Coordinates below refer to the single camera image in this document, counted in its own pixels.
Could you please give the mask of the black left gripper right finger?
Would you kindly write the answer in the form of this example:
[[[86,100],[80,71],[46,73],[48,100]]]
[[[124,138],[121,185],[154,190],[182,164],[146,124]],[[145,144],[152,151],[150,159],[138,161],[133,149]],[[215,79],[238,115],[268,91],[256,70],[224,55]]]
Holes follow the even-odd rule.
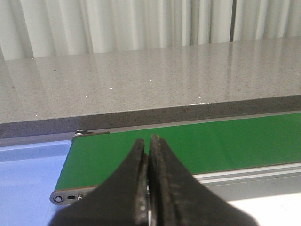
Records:
[[[150,142],[149,185],[153,226],[258,225],[199,183],[157,135]]]

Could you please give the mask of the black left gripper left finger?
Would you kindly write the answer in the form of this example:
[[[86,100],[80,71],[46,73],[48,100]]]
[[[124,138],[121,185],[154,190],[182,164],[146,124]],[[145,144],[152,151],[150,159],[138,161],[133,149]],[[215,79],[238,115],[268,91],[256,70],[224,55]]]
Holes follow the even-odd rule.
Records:
[[[118,168],[81,201],[58,211],[51,226],[147,226],[148,156],[135,140]]]

